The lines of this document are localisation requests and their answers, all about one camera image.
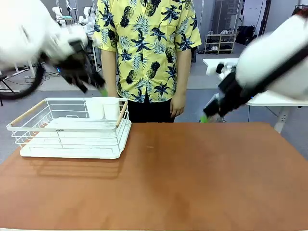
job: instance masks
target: pineapple print shirt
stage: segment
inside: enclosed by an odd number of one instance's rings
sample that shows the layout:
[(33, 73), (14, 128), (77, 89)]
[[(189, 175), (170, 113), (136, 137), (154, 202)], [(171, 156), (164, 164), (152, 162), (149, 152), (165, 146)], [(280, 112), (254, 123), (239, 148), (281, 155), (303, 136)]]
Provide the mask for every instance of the pineapple print shirt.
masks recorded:
[(95, 37), (117, 51), (118, 94), (135, 102), (169, 100), (178, 51), (201, 44), (193, 0), (98, 0)]

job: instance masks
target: brown table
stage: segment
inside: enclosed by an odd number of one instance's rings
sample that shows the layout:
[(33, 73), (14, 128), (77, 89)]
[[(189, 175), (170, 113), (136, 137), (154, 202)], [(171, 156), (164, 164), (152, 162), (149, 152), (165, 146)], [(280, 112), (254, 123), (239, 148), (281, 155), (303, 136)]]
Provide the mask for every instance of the brown table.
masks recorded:
[(308, 162), (263, 123), (133, 124), (117, 160), (0, 166), (0, 227), (308, 229)]

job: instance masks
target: dish rack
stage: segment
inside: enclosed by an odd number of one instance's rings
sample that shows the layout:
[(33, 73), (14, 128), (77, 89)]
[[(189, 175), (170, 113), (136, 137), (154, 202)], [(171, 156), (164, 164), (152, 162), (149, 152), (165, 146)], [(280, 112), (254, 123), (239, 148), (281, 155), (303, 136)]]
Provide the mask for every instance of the dish rack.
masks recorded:
[(118, 120), (90, 119), (87, 99), (46, 98), (8, 124), (20, 155), (119, 158), (131, 127), (127, 99), (120, 99)]

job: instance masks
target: black pants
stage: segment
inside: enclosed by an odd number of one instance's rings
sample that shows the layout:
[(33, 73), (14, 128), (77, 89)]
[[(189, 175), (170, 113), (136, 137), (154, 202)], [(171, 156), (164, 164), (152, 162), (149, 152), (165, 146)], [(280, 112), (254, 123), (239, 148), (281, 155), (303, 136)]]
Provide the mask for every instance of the black pants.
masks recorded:
[(148, 94), (143, 103), (128, 101), (129, 120), (132, 123), (173, 123), (170, 113), (171, 100), (161, 103), (150, 103)]

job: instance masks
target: person's arm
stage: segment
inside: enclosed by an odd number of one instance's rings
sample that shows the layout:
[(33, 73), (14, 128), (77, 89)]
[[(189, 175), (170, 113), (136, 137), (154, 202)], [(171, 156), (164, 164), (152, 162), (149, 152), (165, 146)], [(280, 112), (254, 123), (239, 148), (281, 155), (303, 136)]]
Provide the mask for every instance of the person's arm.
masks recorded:
[(177, 89), (170, 105), (171, 117), (183, 113), (186, 101), (187, 81), (191, 68), (191, 48), (201, 45), (193, 0), (182, 3), (179, 25), (176, 29), (175, 46), (177, 50)]
[(116, 52), (102, 50), (103, 76), (108, 97), (118, 97), (116, 91)]
[(94, 36), (99, 39), (99, 49), (102, 50), (103, 78), (109, 97), (118, 97), (116, 92), (116, 45), (118, 36), (112, 18), (113, 0), (98, 1), (95, 18)]
[(191, 68), (191, 60), (191, 49), (177, 52), (178, 82), (177, 90), (171, 100), (171, 117), (179, 116), (184, 112), (187, 81)]

